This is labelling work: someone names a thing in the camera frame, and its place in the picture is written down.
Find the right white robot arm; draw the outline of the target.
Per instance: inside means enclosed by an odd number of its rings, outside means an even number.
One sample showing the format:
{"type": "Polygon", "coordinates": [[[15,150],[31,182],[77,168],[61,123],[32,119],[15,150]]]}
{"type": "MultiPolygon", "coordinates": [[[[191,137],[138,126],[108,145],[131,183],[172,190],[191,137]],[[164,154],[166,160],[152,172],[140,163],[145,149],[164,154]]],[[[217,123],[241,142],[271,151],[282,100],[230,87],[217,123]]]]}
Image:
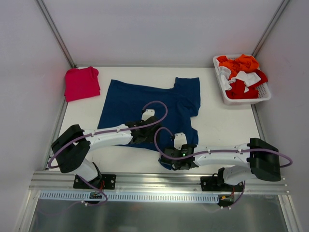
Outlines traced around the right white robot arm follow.
{"type": "Polygon", "coordinates": [[[208,165],[221,165],[215,180],[208,182],[221,191],[249,179],[268,182],[281,180],[278,149],[259,138],[230,147],[206,147],[175,142],[161,152],[159,163],[169,170],[190,170],[208,165]]]}

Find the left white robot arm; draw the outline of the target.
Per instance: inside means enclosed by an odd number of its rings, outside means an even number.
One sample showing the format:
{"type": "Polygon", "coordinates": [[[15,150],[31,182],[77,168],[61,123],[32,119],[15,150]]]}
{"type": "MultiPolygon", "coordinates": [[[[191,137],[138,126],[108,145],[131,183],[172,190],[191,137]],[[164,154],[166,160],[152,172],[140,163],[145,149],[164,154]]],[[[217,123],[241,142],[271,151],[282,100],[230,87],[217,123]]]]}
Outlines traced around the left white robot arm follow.
{"type": "Polygon", "coordinates": [[[86,155],[107,146],[153,143],[157,141],[154,136],[161,125],[155,116],[100,130],[83,130],[78,124],[72,125],[51,145],[57,162],[55,168],[61,173],[84,179],[91,189],[98,188],[104,177],[97,165],[86,159],[86,155]]]}

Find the navy blue t-shirt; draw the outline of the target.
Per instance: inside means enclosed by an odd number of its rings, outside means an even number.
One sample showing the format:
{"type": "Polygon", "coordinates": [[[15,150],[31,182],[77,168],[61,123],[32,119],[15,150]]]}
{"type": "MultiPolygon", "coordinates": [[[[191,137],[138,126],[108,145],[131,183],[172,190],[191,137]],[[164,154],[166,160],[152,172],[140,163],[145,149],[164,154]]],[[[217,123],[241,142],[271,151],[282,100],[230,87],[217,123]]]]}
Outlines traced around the navy blue t-shirt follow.
{"type": "Polygon", "coordinates": [[[149,102],[155,116],[166,118],[163,127],[172,133],[183,132],[189,144],[198,144],[198,132],[192,127],[191,118],[198,115],[201,106],[200,79],[176,78],[169,89],[127,84],[112,80],[98,129],[111,128],[141,118],[142,108],[149,102]]]}

